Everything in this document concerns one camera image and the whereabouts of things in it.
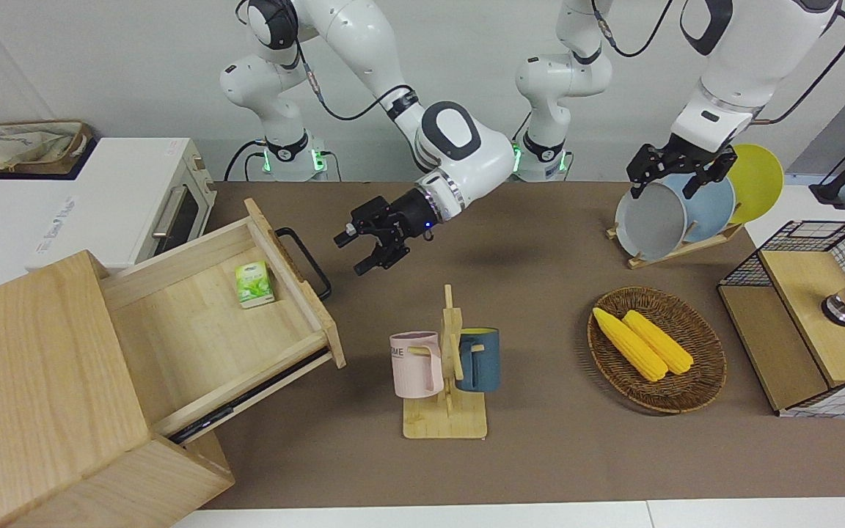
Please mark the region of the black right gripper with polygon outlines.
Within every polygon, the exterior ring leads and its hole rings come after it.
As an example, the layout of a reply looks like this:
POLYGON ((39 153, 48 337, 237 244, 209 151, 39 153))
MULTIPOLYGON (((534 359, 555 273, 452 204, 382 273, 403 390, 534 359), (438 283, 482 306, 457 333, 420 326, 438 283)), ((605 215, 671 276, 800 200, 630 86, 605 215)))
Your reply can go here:
POLYGON ((378 238, 369 257, 354 265, 356 275, 363 275, 372 268, 390 268, 402 260, 410 252, 406 239, 419 237, 436 222, 422 191, 412 189, 392 203, 379 195, 350 211, 349 223, 333 241, 337 247, 344 247, 364 234, 378 238))

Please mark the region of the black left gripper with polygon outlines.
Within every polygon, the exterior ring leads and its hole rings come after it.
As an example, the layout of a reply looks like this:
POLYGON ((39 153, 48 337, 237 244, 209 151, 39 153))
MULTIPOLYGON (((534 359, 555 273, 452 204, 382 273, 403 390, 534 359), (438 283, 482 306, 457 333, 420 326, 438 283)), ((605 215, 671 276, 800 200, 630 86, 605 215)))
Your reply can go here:
POLYGON ((734 147, 711 153, 684 139, 670 139, 664 147, 641 146, 627 164, 633 199, 643 194, 649 183, 670 174, 693 176, 684 185, 683 195, 691 199, 709 183, 721 183, 736 161, 734 147))

